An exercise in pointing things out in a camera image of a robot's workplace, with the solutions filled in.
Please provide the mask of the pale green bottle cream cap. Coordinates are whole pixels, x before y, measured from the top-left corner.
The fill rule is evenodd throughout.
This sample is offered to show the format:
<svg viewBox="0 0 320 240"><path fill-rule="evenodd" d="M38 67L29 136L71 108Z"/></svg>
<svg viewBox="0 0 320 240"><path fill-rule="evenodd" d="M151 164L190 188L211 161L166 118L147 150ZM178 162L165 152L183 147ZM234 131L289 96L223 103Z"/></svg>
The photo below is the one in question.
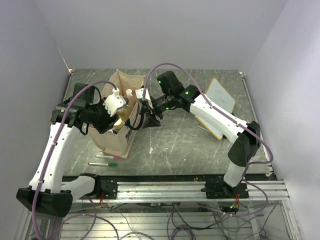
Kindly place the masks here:
<svg viewBox="0 0 320 240"><path fill-rule="evenodd" d="M115 131L115 132L118 132L118 131L120 131L121 129L122 129L122 127L125 125L125 122L121 119L121 118L119 118L115 123L114 123L114 125L113 125L113 130Z"/></svg>

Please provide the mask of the pink liquid bottle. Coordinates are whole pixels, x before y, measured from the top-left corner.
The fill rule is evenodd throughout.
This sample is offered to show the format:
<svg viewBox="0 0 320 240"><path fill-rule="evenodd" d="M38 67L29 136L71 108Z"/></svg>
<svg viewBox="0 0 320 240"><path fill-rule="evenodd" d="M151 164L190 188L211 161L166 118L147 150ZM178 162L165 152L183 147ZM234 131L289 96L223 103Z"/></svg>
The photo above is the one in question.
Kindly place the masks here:
<svg viewBox="0 0 320 240"><path fill-rule="evenodd" d="M125 97L128 98L131 102L133 102L134 104L137 102L137 99L136 99L136 95L135 95L135 92L128 88L126 91L125 91Z"/></svg>

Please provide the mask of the amber liquid bottle white cap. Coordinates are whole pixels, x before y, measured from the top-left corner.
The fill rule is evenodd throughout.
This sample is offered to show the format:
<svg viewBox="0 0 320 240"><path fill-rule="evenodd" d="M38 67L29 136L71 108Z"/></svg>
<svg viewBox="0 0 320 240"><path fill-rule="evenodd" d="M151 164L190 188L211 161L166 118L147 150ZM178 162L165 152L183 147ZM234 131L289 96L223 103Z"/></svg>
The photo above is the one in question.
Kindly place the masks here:
<svg viewBox="0 0 320 240"><path fill-rule="evenodd" d="M126 121L129 118L131 112L132 112L132 106L128 103L127 105L117 110L117 115L121 119L124 119Z"/></svg>

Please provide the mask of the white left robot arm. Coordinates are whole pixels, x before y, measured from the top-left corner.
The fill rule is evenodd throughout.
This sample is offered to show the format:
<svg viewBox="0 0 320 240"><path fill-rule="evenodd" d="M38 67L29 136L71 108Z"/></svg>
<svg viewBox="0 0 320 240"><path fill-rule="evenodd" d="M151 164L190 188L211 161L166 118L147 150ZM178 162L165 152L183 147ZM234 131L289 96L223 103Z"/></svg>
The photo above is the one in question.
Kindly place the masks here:
<svg viewBox="0 0 320 240"><path fill-rule="evenodd" d="M112 92L93 103L96 85L78 83L73 95L52 111L50 133L42 159L32 180L25 188L19 188L16 199L33 216L44 214L65 217L74 201L87 196L98 198L102 193L101 177L82 173L75 180L62 184L71 144L79 135L87 135L83 125L93 125L100 133L110 130L119 119L118 108L125 100L120 90L112 83Z"/></svg>

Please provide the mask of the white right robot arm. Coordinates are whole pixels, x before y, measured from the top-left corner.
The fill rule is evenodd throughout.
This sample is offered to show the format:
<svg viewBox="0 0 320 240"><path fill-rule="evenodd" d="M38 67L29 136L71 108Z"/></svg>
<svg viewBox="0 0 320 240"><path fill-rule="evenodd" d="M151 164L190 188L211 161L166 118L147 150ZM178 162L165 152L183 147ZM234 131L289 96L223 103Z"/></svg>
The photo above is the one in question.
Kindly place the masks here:
<svg viewBox="0 0 320 240"><path fill-rule="evenodd" d="M136 90L136 98L142 104L141 114L147 116L144 128L159 127L163 112L184 109L203 119L219 130L231 143L227 156L230 160L220 186L226 198L238 192L238 186L246 174L247 166L261 146L260 125L237 118L210 100L195 85L184 87L173 71L169 70L157 77L163 95L153 98L147 88Z"/></svg>

